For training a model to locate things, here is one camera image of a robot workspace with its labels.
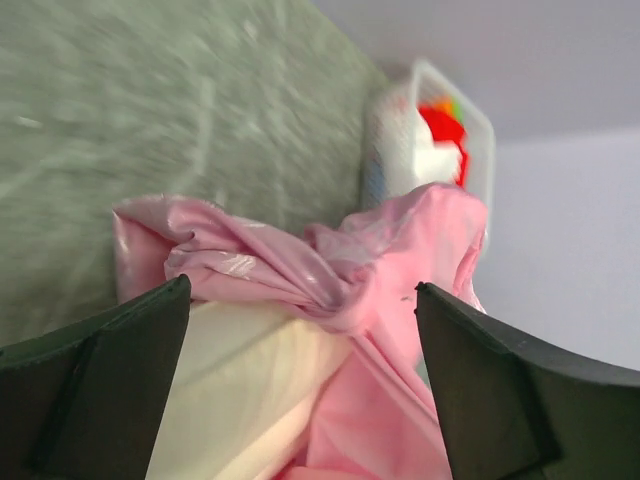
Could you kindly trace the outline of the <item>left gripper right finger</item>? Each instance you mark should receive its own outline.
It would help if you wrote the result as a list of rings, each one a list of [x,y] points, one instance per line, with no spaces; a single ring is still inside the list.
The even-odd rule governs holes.
[[[456,479],[636,479],[639,373],[494,319],[432,283],[416,318]]]

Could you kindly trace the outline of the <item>cream pillow with bear print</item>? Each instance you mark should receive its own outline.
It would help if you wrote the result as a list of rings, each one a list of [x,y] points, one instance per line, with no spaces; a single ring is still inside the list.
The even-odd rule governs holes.
[[[149,479],[271,479],[307,440],[347,339],[273,304],[191,309]]]

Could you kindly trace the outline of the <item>pink pillowcase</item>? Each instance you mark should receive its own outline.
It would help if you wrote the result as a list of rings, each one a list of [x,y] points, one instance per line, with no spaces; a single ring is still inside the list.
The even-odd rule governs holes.
[[[350,354],[282,478],[448,479],[434,397],[416,373],[415,289],[431,282],[478,305],[487,215],[435,183],[295,237],[199,199],[140,197],[113,210],[118,296],[186,276],[196,302],[273,302],[347,338]]]

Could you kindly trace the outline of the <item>white plastic basket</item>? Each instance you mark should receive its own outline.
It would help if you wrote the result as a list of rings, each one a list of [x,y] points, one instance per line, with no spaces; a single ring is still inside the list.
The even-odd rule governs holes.
[[[361,207],[404,195],[431,182],[454,183],[459,152],[438,147],[420,116],[419,103],[453,97],[461,107],[470,156],[465,189],[493,206],[496,137],[489,118],[457,86],[424,59],[370,104],[365,121]]]

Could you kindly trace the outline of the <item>red and white cloth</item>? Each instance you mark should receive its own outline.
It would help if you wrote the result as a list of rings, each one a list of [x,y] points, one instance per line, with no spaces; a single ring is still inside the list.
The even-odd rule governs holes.
[[[431,103],[419,103],[417,110],[428,125],[436,146],[457,147],[459,160],[454,183],[464,188],[470,156],[466,148],[467,131],[464,127],[460,105],[453,97],[443,96]]]

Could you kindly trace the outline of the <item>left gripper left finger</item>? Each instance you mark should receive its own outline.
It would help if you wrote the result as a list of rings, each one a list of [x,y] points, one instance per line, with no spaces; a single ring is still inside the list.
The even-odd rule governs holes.
[[[145,477],[182,349],[181,275],[1,350],[4,479]]]

